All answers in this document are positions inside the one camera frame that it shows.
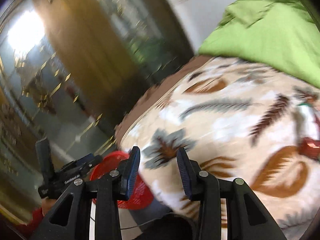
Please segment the left hand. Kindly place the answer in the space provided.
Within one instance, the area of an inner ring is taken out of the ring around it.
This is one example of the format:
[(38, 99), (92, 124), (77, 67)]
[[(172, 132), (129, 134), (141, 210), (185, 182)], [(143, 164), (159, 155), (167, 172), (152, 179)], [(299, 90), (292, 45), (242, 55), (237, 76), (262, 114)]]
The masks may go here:
[(41, 203), (42, 215), (43, 217), (50, 211), (50, 209), (56, 203), (55, 199), (43, 198)]

